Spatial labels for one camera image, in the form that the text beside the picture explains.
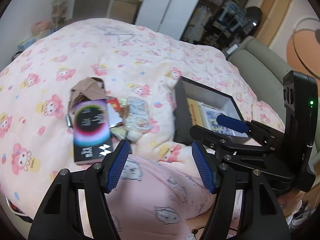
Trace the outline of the black open storage box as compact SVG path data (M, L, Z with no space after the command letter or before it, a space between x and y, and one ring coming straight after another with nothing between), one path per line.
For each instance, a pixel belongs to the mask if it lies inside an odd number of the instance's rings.
M193 141L190 129L195 125L204 128L206 132L225 135L235 143L243 144L249 140L247 134L217 123L217 116L220 114L243 120L240 110L230 95L186 77L180 77L174 88L174 102L175 142L190 145Z

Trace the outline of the beige folded cloth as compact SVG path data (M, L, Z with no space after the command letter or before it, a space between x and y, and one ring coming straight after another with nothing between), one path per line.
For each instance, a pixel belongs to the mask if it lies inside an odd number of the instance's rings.
M87 77L71 88L68 114L74 114L79 102L107 99L104 81L98 77Z

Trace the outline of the grey green sofa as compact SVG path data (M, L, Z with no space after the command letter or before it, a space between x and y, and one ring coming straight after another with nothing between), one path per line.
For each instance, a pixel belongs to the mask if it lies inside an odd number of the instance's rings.
M286 120L283 78L291 71L280 56L253 36L246 37L238 48L227 56L227 61L238 68L241 77L263 101Z

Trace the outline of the red snack box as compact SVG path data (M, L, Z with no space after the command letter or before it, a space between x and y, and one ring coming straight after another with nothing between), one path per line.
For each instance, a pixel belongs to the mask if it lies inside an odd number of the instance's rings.
M123 124L123 113L117 98L107 98L107 116L110 128L121 126Z

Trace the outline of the pink pajama leg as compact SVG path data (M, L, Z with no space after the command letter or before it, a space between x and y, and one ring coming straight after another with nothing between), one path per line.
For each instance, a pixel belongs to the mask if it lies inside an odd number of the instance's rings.
M106 195L121 239L194 239L187 221L215 195L202 180L157 161L129 155L117 187Z

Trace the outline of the clear plastic toy package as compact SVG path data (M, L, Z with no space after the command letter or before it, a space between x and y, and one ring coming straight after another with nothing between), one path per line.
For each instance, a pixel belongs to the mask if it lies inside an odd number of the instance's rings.
M129 131L146 133L151 129L151 122L148 111L148 103L141 98L127 97L127 116L125 126Z

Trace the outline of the pink cartoon print blanket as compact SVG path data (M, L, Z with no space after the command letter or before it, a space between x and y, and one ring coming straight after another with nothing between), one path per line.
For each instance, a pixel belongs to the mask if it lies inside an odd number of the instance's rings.
M80 169L65 115L71 88L87 77L102 79L109 96L147 102L151 130L134 143L134 154L196 176L191 148L173 140L173 88L181 76L231 95L245 120L284 130L218 49L116 20L79 21L1 72L1 192L34 217L57 172Z

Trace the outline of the yellow screen protector box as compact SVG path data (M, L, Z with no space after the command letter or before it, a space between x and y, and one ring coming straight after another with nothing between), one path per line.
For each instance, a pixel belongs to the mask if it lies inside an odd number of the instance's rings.
M188 104L189 113L191 117L191 123L193 125L205 127L205 124L202 120L202 112L201 112L201 107L199 102L193 99L187 98L187 104Z

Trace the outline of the dark display cabinet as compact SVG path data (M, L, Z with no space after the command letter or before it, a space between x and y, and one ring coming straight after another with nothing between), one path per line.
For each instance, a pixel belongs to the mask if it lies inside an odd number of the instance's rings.
M253 35L262 10L249 0L199 0L181 41L224 50Z

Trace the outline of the white cabinet door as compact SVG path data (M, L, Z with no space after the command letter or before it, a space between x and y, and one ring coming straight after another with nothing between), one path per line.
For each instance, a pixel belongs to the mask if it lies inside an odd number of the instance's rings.
M180 40L199 0L143 0L136 25Z

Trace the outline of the cartoon bead kit package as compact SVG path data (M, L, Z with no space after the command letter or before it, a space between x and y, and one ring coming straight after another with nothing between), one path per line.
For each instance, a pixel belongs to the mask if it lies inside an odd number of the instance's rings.
M231 128L227 128L225 126L222 126L218 124L217 117L219 115L226 115L226 112L209 106L207 104L204 104L202 102L199 102L202 112L202 120L205 124L205 128L219 134L223 135L229 135L233 137L244 137L247 138L248 136L245 133L240 134L239 132L236 132L235 130L232 130Z

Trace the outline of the silver smart watch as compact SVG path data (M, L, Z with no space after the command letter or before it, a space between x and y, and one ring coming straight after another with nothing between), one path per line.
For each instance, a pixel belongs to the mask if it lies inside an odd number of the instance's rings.
M69 129L73 129L72 119L69 114L65 115L65 120L66 120L67 127Z

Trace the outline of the black rainbow circle box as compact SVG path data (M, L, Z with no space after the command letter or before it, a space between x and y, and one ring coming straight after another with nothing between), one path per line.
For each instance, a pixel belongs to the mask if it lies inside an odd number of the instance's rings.
M74 162L77 165L102 161L113 152L105 99L76 104L73 121Z

